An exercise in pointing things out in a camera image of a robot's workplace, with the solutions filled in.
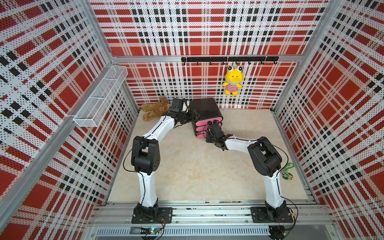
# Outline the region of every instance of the beige floor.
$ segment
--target beige floor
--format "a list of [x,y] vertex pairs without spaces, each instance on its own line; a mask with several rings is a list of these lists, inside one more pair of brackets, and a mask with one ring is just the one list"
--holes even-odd
[[[270,142],[286,151],[279,130],[267,109],[222,110],[222,130],[244,138],[267,137]],[[132,139],[147,133],[158,121],[142,120],[140,113],[126,152]],[[285,155],[278,150],[286,162]],[[161,162],[156,171],[156,192],[159,200],[260,200],[265,199],[261,175],[252,164],[249,154],[222,151],[204,139],[197,139],[190,123],[172,129],[160,143]],[[131,154],[125,162],[132,169]],[[289,170],[293,180],[281,178],[283,196],[289,199],[307,199],[295,168]],[[126,172],[122,165],[113,184],[109,202],[139,200],[139,179],[136,173]]]

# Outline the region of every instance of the small figure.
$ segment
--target small figure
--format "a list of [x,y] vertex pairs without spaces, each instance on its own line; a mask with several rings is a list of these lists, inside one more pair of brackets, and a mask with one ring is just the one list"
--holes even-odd
[[233,66],[228,67],[227,74],[225,75],[225,83],[223,83],[226,95],[230,95],[231,93],[234,97],[238,95],[238,89],[243,87],[240,84],[244,78],[242,71],[242,66],[238,66],[237,68]]
[[281,175],[284,179],[289,179],[289,180],[292,180],[293,178],[293,175],[291,173],[288,172],[288,169],[290,168],[293,168],[295,165],[291,162],[287,163],[287,165],[285,166],[285,168],[283,168],[283,170],[281,171]]

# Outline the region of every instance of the keychain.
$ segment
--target keychain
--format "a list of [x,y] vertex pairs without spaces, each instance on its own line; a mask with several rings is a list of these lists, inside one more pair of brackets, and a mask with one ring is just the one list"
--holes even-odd
[[281,175],[283,176],[284,179],[289,179],[289,180],[292,180],[293,178],[293,175],[291,173],[288,172],[288,169],[290,168],[293,168],[295,165],[291,162],[289,162],[285,168],[283,168],[283,170],[281,171]]

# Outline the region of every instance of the white wire mesh basket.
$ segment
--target white wire mesh basket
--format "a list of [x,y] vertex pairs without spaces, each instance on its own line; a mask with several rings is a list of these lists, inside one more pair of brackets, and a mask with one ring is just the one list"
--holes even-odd
[[74,121],[80,127],[98,127],[125,77],[125,66],[112,66],[91,96],[76,114]]

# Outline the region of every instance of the pink and black drawer box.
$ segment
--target pink and black drawer box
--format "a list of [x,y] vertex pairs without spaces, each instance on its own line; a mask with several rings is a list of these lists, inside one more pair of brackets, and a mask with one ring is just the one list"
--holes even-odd
[[197,120],[192,121],[192,127],[197,138],[205,138],[204,135],[209,124],[214,121],[217,121],[219,126],[222,125],[223,115],[213,98],[191,101],[189,108],[200,116]]

